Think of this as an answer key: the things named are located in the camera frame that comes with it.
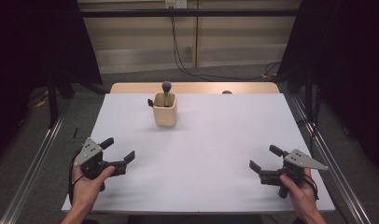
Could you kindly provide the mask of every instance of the white tabletop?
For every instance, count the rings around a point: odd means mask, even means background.
[[[105,161],[136,158],[126,175],[106,180],[93,211],[125,214],[240,214],[293,211],[279,187],[262,185],[249,167],[282,168],[269,151],[309,154],[283,94],[177,94],[174,128],[155,124],[147,99],[154,94],[108,94],[91,138],[114,137]],[[321,211],[334,210],[318,171]],[[68,199],[64,211],[70,209]]]

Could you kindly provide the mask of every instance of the human hand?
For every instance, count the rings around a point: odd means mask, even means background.
[[[92,210],[100,187],[115,171],[114,166],[109,166],[95,179],[84,176],[80,167],[73,167],[74,197],[73,204],[62,223],[81,223],[85,216]]]
[[[303,173],[305,174],[305,178],[312,183],[312,180],[307,177],[307,175],[311,177],[311,170],[305,168]],[[326,223],[317,209],[315,193],[311,186],[305,182],[301,182],[301,184],[297,186],[294,181],[286,175],[280,175],[280,180],[288,187],[291,204],[302,221],[305,223]]]

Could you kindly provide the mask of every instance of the electrical outlet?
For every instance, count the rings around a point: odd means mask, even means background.
[[[176,0],[175,8],[187,8],[187,0]]]
[[[175,0],[165,0],[166,8],[175,8]]]

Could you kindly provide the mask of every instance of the cup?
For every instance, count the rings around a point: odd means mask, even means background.
[[[177,122],[177,97],[174,93],[169,93],[168,106],[165,107],[165,98],[163,92],[157,92],[154,98],[155,123],[162,127],[174,127]]]

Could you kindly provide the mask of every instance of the white paper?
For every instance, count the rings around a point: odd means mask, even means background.
[[[174,128],[155,124],[147,99],[154,94],[108,94],[91,138],[114,137],[105,161],[136,158],[127,174],[110,177],[93,211],[127,214],[265,213],[293,211],[279,187],[262,185],[249,168],[282,168],[269,151],[309,151],[283,94],[178,94]],[[318,171],[321,211],[334,210]],[[69,210],[66,199],[63,210]]]

